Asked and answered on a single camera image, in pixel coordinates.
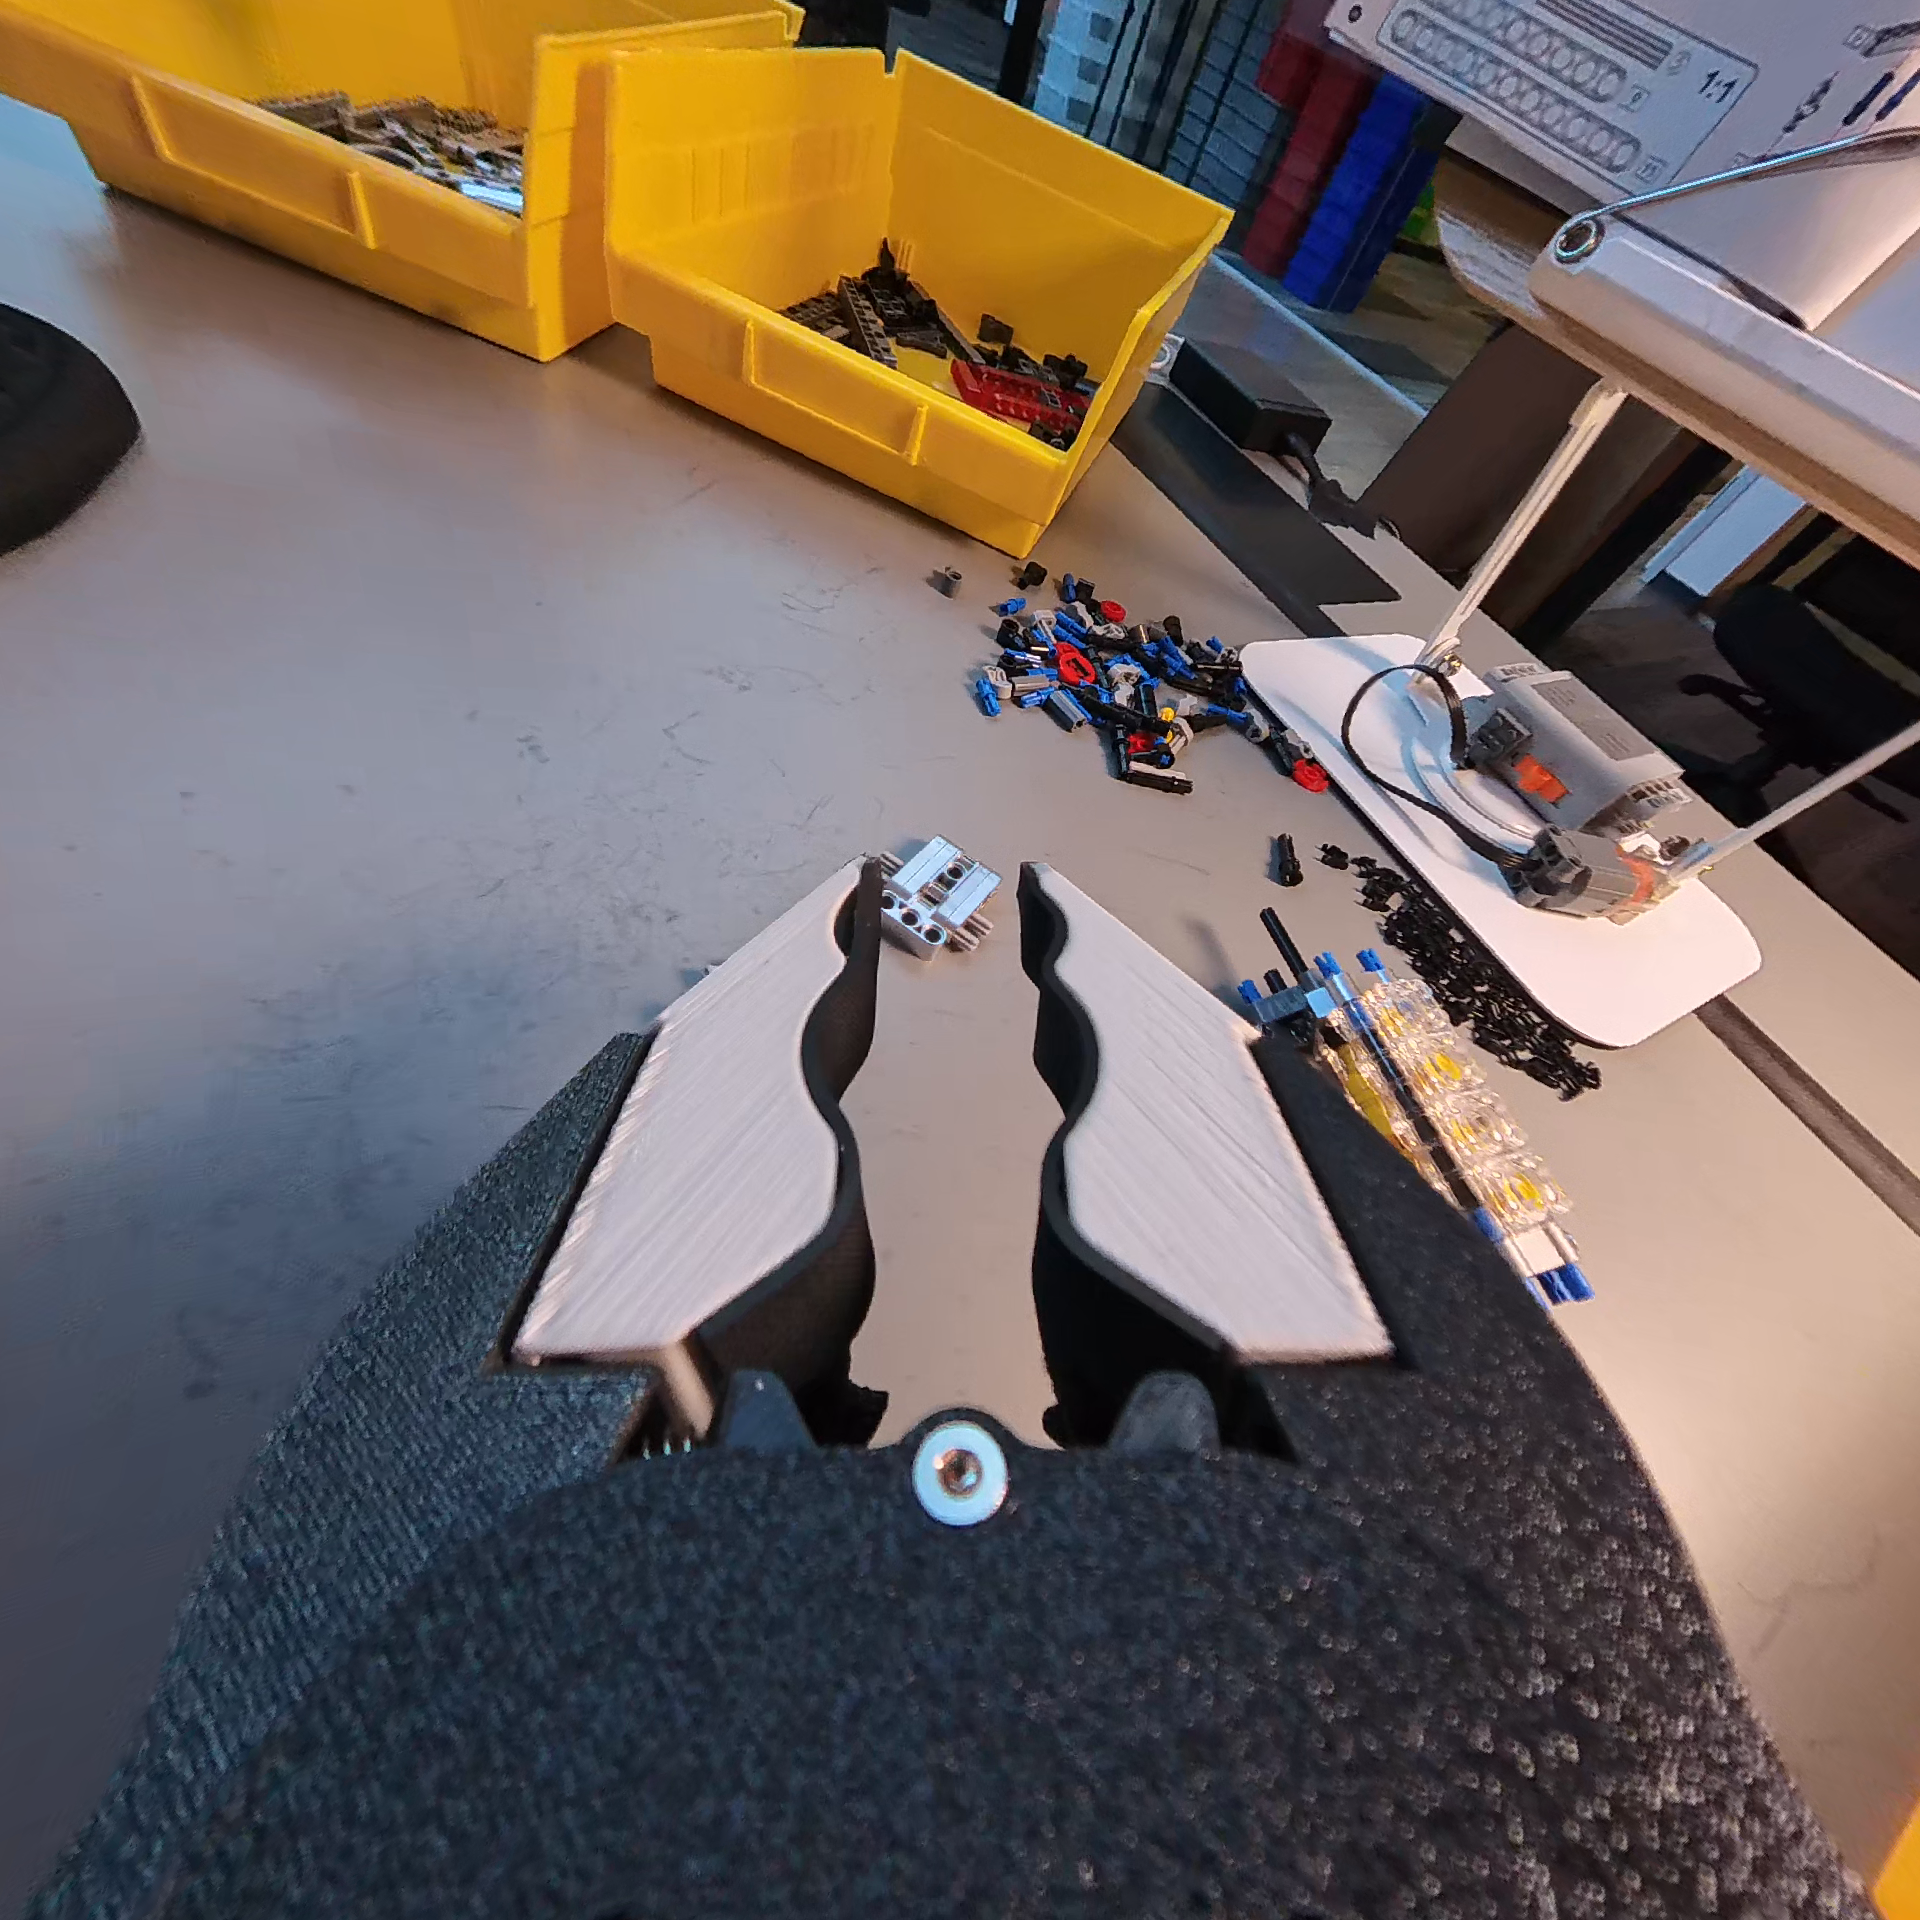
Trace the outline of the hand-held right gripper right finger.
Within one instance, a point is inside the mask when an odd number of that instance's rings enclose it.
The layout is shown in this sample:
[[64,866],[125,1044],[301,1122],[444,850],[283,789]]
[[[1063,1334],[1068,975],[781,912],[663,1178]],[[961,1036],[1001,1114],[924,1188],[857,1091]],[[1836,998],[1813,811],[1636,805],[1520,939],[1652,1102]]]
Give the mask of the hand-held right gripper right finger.
[[1021,866],[1021,963],[1060,1107],[1030,1264],[1047,1431],[1101,1447],[1180,1375],[1231,1435],[1259,1370],[1390,1362],[1247,1018],[1051,866]]

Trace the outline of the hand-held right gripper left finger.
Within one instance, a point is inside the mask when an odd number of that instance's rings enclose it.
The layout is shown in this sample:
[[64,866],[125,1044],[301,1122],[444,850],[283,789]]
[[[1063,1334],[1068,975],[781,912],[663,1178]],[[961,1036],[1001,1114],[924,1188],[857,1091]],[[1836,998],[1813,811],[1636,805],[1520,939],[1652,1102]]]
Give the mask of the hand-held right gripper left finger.
[[603,1124],[512,1332],[518,1366],[649,1372],[707,1437],[733,1375],[811,1435],[872,1440],[851,1378],[872,1234],[843,1093],[872,1044],[879,863],[851,862],[670,1000]]

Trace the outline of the small grey beam assembly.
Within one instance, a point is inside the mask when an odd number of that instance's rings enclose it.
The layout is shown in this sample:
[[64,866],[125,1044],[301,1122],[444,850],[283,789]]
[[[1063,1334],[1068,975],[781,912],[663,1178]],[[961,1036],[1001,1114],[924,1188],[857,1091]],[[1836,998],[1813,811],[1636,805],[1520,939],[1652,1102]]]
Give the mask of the small grey beam assembly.
[[879,932],[907,952],[972,952],[992,932],[987,903],[1001,875],[944,837],[912,854],[883,852]]

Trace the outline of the yellow bin with grey parts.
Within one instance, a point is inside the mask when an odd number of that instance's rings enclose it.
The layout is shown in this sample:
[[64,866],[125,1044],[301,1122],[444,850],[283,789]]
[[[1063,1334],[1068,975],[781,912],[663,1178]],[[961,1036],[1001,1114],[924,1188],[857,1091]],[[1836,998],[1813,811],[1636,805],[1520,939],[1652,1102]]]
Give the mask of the yellow bin with grey parts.
[[[611,60],[769,51],[801,19],[742,2],[17,2],[1,4],[1,83],[67,122],[107,184],[548,364],[613,324]],[[520,132],[520,213],[261,106],[331,92]]]

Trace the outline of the pile of grey building parts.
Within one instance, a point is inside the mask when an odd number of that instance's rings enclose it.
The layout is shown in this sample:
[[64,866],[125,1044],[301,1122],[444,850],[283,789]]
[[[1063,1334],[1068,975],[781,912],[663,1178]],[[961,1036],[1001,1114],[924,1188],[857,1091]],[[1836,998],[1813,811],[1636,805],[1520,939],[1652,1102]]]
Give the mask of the pile of grey building parts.
[[524,213],[524,132],[488,111],[423,95],[356,102],[339,90],[257,98],[253,106],[478,205],[512,218]]

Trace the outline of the grey desk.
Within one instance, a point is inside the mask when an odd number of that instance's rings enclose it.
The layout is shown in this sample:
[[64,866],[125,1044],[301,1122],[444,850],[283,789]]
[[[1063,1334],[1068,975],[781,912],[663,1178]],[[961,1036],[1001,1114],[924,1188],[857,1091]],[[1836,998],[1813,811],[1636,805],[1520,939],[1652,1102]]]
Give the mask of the grey desk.
[[1235,735],[1191,798],[975,710],[1009,566],[663,396],[540,368],[105,195],[5,102],[5,301],[141,440],[5,563],[5,1915],[125,1756],[235,1488],[348,1309],[613,1036],[843,860],[1003,875],[974,955],[879,958],[847,1093],[877,1440],[1039,1445],[1016,868],[1224,1000],[1376,943]]

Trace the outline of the clear yellow gear assembly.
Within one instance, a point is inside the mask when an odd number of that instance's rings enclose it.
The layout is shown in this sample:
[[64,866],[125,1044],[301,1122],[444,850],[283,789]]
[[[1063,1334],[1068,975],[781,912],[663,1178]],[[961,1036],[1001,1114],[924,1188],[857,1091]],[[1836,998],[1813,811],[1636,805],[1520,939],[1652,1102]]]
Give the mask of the clear yellow gear assembly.
[[1304,955],[1270,904],[1259,920],[1281,960],[1264,986],[1238,986],[1259,1030],[1294,1040],[1540,1304],[1590,1300],[1561,1183],[1451,1042],[1427,986],[1393,975],[1372,948],[1358,952],[1358,972],[1329,950]]

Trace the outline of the pile of black pins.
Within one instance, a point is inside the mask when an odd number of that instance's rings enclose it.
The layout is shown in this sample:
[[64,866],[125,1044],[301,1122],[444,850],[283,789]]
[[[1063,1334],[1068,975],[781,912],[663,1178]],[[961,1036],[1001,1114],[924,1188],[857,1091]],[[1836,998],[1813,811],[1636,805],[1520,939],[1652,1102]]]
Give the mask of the pile of black pins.
[[1599,1087],[1599,1067],[1577,1054],[1575,1037],[1520,990],[1432,888],[1335,843],[1315,854],[1323,866],[1355,875],[1360,908],[1376,916],[1377,934],[1407,963],[1451,1027],[1465,1029],[1480,1052],[1561,1099]]

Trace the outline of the pile of small coloured pieces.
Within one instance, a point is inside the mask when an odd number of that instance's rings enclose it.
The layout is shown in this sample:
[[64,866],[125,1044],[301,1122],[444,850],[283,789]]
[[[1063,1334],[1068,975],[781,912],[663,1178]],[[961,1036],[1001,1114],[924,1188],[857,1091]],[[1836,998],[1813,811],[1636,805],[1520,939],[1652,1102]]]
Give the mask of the pile of small coloured pieces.
[[1027,559],[992,604],[987,656],[967,677],[983,718],[1039,712],[1068,735],[1091,735],[1108,774],[1185,798],[1188,756],[1205,735],[1231,735],[1304,792],[1329,790],[1318,752],[1278,719],[1217,636],[1188,634],[1172,615],[1135,618],[1086,573]]

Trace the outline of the grey toy motor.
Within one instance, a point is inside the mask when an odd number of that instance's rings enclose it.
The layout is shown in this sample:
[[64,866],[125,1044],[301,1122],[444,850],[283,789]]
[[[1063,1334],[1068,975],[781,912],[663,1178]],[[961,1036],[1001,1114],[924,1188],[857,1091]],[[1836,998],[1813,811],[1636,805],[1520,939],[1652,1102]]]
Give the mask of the grey toy motor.
[[1544,828],[1507,870],[1523,904],[1584,920],[1629,924],[1703,868],[1712,840],[1687,835]]

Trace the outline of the grey battery box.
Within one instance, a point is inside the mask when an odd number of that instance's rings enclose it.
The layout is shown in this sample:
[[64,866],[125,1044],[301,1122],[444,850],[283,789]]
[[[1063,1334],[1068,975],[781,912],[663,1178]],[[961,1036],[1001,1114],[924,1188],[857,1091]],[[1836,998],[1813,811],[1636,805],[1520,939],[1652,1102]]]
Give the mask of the grey battery box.
[[1461,700],[1469,767],[1569,832],[1636,832],[1689,805],[1681,767],[1566,669],[1492,667]]

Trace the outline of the black flat mat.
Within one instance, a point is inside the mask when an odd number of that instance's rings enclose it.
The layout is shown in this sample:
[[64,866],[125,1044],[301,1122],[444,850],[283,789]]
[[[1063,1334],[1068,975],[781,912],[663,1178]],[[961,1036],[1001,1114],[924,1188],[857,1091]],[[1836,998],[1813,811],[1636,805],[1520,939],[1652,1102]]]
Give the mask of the black flat mat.
[[1112,444],[1299,634],[1343,634],[1328,608],[1400,602],[1390,581],[1171,387],[1142,384]]

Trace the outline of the black office chair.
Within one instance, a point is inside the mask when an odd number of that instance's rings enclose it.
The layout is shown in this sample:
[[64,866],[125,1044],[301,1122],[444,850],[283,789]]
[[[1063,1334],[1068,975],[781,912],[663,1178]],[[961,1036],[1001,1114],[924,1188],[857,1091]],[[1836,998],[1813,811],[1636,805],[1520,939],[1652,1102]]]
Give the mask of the black office chair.
[[[1430,532],[1406,522],[1453,582],[1595,384],[1487,319],[1427,419],[1439,478],[1412,503]],[[1628,396],[1484,605],[1675,749],[1732,826],[1915,725],[1915,548],[1885,550],[1777,478]],[[1759,848],[1915,975],[1915,746]]]

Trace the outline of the black power adapter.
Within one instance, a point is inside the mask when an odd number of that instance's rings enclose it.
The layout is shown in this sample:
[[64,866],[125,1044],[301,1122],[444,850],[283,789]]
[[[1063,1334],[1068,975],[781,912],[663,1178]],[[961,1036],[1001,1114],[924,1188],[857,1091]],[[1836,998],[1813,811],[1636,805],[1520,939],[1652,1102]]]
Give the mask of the black power adapter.
[[1318,482],[1318,451],[1329,414],[1259,355],[1185,336],[1172,355],[1168,384],[1230,444],[1300,467]]

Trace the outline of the red building part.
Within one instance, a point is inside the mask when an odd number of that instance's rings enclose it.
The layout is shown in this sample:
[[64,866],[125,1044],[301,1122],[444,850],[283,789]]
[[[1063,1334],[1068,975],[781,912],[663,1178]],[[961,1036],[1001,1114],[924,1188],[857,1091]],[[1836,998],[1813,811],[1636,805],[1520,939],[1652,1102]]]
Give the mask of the red building part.
[[993,368],[965,357],[948,360],[948,374],[965,405],[1056,451],[1071,451],[1092,403],[1092,394],[1079,387],[1064,389],[1045,374]]

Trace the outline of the yellow bin with black parts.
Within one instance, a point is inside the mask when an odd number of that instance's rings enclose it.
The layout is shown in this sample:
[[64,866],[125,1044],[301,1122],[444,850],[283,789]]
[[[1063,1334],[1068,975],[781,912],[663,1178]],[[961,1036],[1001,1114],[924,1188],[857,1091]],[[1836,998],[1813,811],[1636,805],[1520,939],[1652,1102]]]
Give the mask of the yellow bin with black parts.
[[[793,47],[615,58],[605,222],[611,308],[657,387],[1023,559],[1230,213],[937,63]],[[879,244],[953,319],[1088,360],[1069,451],[783,315]]]

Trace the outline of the pile of black building parts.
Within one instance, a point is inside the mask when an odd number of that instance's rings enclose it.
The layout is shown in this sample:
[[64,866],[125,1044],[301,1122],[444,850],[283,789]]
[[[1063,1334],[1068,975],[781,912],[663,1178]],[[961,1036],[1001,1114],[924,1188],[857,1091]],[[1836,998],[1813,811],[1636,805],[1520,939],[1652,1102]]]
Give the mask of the pile of black building parts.
[[1032,355],[1021,348],[1013,322],[992,311],[972,328],[960,327],[889,242],[879,242],[868,269],[836,276],[820,293],[781,306],[779,315],[884,368],[947,389],[953,397],[953,357],[1048,378],[1064,389],[1079,387],[1096,396],[1086,358],[1071,351]]

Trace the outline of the blue storage crates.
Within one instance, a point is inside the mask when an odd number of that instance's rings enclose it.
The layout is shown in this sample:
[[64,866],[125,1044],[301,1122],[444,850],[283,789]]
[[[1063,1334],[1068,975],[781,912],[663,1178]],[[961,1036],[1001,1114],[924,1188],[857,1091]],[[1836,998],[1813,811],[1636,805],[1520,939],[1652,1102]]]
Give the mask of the blue storage crates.
[[1457,115],[1383,76],[1294,250],[1281,286],[1328,314],[1351,314],[1432,179]]

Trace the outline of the black dimpled pad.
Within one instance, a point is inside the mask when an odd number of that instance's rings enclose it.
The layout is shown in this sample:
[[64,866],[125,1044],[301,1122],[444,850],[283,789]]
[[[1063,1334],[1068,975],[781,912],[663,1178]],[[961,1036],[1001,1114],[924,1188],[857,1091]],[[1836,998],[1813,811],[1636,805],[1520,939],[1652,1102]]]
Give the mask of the black dimpled pad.
[[137,408],[103,358],[1,303],[1,555],[80,512],[137,439]]

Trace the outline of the red storage crates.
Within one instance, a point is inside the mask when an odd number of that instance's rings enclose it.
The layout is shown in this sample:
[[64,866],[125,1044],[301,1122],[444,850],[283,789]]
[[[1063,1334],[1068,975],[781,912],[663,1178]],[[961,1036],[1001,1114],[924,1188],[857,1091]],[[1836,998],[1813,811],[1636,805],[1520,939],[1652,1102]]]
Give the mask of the red storage crates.
[[1328,12],[1329,2],[1286,4],[1255,78],[1279,107],[1284,138],[1240,255],[1269,276],[1286,271],[1377,85],[1376,67],[1333,42]]

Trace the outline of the printed instruction sheet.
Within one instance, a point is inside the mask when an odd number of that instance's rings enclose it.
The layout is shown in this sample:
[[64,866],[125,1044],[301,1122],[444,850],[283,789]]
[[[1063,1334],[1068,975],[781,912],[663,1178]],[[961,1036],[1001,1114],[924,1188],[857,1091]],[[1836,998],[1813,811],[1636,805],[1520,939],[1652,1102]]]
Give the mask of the printed instruction sheet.
[[1756,2],[1735,12],[1756,78],[1718,128],[1732,162],[1917,126],[1915,2]]
[[1758,62],[1628,2],[1337,2],[1328,35],[1575,179],[1670,184]]

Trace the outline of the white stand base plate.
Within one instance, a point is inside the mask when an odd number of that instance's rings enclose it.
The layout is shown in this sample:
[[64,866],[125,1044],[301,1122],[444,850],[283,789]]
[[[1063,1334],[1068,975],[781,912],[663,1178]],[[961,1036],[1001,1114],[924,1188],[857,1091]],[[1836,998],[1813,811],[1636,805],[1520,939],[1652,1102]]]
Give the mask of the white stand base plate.
[[1567,918],[1508,891],[1507,870],[1550,823],[1469,767],[1461,700],[1492,667],[1461,666],[1461,643],[1628,396],[1912,555],[1915,130],[1836,138],[1589,208],[1526,262],[1520,300],[1595,384],[1455,599],[1423,638],[1256,643],[1244,669],[1526,997],[1585,1042],[1632,1046],[1759,964],[1708,870],[1909,752],[1915,726],[1712,840],[1708,863],[1638,918]]

